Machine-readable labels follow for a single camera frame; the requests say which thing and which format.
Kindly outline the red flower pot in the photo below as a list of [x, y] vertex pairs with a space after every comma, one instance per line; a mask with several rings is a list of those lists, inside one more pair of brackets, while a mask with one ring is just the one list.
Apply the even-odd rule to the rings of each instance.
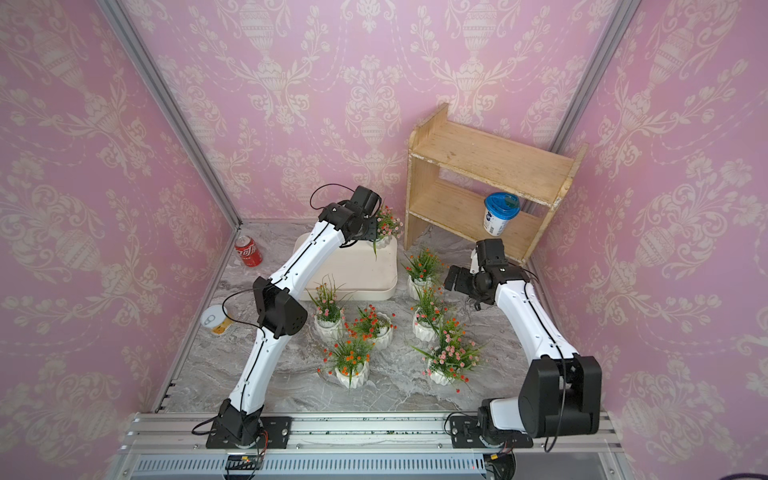
[[352, 338], [363, 340], [375, 349], [384, 350], [392, 343], [396, 326], [386, 314], [373, 305], [368, 305], [357, 309], [357, 315], [347, 324], [346, 329]]

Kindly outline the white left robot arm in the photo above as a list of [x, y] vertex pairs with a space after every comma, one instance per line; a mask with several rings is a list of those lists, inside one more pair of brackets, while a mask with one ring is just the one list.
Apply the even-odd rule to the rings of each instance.
[[356, 187], [349, 199], [321, 209], [309, 236], [278, 270], [254, 280], [249, 292], [258, 314], [255, 341], [235, 387], [210, 419], [209, 439], [223, 438], [243, 449], [268, 439], [261, 423], [268, 383], [288, 341], [308, 318], [300, 296], [335, 251], [375, 239], [375, 217], [381, 205], [379, 194]]

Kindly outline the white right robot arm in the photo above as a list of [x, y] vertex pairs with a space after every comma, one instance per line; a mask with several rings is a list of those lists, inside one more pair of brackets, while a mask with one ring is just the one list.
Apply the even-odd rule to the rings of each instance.
[[480, 240], [469, 268], [453, 265], [444, 286], [480, 306], [498, 307], [529, 363], [519, 395], [485, 399], [477, 411], [482, 440], [530, 448], [537, 438], [551, 450], [565, 436], [595, 434], [600, 425], [602, 369], [559, 332], [539, 302], [527, 269], [511, 263], [499, 238]]

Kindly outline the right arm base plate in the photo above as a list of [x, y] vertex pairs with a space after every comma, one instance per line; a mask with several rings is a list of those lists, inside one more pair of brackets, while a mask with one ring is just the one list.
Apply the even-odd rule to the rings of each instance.
[[443, 422], [443, 430], [450, 437], [454, 449], [514, 450], [532, 448], [533, 440], [517, 430], [484, 433], [474, 415], [451, 412]]

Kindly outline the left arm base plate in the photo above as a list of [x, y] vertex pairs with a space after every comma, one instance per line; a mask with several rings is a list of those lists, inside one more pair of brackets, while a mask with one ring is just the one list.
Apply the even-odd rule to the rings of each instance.
[[290, 416], [267, 416], [260, 419], [260, 430], [255, 439], [238, 444], [234, 436], [223, 427], [213, 427], [206, 440], [207, 449], [286, 449], [291, 434], [293, 418]]

